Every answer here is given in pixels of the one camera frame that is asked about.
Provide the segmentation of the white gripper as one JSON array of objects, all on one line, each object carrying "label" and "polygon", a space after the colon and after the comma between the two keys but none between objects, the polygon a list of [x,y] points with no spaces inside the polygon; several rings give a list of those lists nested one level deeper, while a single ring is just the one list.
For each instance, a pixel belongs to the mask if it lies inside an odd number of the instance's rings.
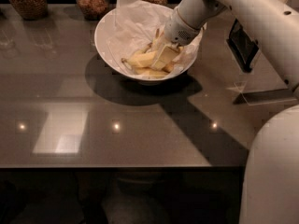
[{"label": "white gripper", "polygon": [[180,54],[180,48],[170,44],[189,45],[200,31],[189,26],[179,15],[175,7],[164,26],[164,35],[155,37],[151,44],[151,50],[157,51],[153,63],[150,66],[154,70],[162,70]]}]

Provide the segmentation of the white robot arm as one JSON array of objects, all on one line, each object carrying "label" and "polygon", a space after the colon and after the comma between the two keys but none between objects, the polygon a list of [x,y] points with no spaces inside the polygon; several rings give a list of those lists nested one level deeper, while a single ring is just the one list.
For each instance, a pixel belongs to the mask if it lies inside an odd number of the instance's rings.
[{"label": "white robot arm", "polygon": [[[230,9],[293,95],[299,95],[299,14],[278,0],[182,0],[164,37],[188,45],[200,28]],[[244,173],[239,224],[299,224],[299,107],[265,123]]]}]

